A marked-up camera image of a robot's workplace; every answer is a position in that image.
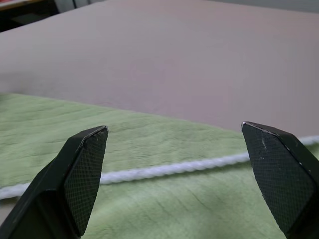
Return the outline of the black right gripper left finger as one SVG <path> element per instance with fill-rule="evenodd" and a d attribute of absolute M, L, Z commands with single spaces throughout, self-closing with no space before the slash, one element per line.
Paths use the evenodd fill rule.
<path fill-rule="evenodd" d="M 79 239 L 99 190 L 108 128 L 67 139 L 32 180 L 0 227 L 2 239 Z"/>

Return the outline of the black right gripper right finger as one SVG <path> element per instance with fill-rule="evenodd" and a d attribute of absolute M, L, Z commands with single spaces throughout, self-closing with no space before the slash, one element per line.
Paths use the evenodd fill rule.
<path fill-rule="evenodd" d="M 242 123 L 253 173 L 277 225 L 288 239 L 319 237 L 319 161 L 293 134 Z"/>

